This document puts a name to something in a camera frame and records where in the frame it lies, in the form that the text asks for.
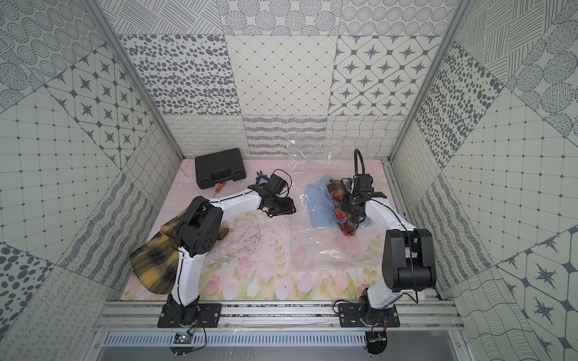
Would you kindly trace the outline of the red plaid shirt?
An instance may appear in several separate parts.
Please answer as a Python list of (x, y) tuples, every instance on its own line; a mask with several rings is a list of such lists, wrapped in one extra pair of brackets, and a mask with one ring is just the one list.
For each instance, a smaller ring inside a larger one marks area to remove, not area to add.
[(357, 232), (359, 225), (364, 221), (361, 216), (347, 212), (351, 201), (351, 194), (347, 190), (349, 184), (350, 179), (330, 179), (326, 185), (335, 205), (334, 213), (337, 225), (345, 236), (353, 236)]

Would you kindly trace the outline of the light blue shirt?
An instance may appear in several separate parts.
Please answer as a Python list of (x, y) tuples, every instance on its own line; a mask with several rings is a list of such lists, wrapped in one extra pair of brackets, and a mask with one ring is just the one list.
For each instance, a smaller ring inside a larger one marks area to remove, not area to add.
[[(306, 189), (305, 197), (307, 208), (309, 210), (311, 226), (314, 228), (338, 227), (334, 213), (335, 205), (326, 187), (330, 179), (337, 180), (331, 176), (324, 176), (316, 183), (310, 184)], [(344, 181), (346, 179), (350, 179), (350, 184), (347, 186), (347, 189), (349, 189), (352, 186), (352, 179), (342, 178), (340, 180)], [(371, 222), (366, 218), (361, 225), (368, 227), (371, 225)]]

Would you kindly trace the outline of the yellow plaid shirt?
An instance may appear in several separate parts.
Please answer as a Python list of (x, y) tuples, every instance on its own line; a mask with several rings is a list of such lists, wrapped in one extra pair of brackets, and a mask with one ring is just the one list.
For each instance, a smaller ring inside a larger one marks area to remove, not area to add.
[(179, 267), (176, 230), (185, 211), (167, 221), (151, 240), (129, 256), (132, 271), (141, 284), (151, 293), (171, 293)]

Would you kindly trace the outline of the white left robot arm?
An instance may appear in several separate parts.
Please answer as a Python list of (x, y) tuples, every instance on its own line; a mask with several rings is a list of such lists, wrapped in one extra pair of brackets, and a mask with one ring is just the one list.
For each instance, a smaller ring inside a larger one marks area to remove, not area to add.
[(179, 263), (176, 283), (167, 304), (185, 312), (198, 304), (200, 275), (206, 254), (218, 240), (223, 221), (260, 210), (269, 218), (291, 215), (297, 210), (292, 198), (262, 189), (249, 189), (219, 199), (195, 197), (176, 227)]

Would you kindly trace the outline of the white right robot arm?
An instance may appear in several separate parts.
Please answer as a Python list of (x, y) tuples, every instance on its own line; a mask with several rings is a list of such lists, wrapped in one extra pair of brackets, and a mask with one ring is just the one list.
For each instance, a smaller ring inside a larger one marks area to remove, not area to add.
[(393, 308), (407, 293), (435, 287), (437, 270), (430, 231), (403, 219), (380, 193), (347, 194), (341, 209), (358, 223), (369, 219), (385, 236), (381, 279), (361, 296), (365, 311)]

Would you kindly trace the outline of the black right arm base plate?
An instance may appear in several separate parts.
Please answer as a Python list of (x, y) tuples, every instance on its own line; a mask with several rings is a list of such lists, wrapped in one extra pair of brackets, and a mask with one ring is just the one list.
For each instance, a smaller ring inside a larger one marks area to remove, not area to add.
[(400, 319), (395, 306), (376, 310), (358, 303), (335, 302), (333, 310), (337, 313), (342, 328), (400, 326)]

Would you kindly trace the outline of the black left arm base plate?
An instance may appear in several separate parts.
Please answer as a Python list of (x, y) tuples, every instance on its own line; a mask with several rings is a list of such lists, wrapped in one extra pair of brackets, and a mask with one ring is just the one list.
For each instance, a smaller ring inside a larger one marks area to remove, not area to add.
[(159, 328), (185, 328), (199, 323), (208, 329), (217, 328), (221, 317), (222, 305), (219, 303), (193, 302), (184, 307), (176, 301), (167, 302), (162, 308), (157, 326)]

